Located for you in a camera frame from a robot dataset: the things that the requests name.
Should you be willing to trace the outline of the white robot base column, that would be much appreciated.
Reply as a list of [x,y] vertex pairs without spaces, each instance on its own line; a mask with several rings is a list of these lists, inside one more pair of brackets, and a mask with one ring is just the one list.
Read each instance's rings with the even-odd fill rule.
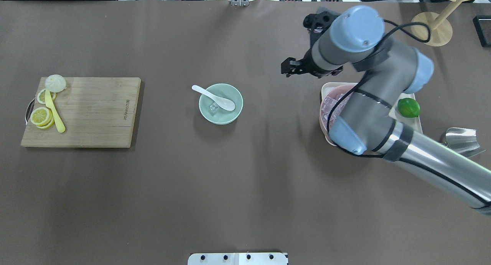
[[188,265],[288,265],[288,254],[281,252],[194,253]]

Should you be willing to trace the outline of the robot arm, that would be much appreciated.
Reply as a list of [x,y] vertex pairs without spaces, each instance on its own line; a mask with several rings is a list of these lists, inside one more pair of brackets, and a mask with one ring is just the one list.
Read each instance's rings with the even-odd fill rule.
[[372,158],[396,164],[490,216],[490,170],[388,115],[400,94],[421,90],[434,71],[431,59],[392,37],[404,26],[385,32],[385,20],[369,6],[343,13],[321,7],[303,26],[310,30],[310,48],[300,60],[287,58],[282,74],[321,78],[337,75],[347,63],[364,73],[326,126],[333,144],[358,157],[371,151]]

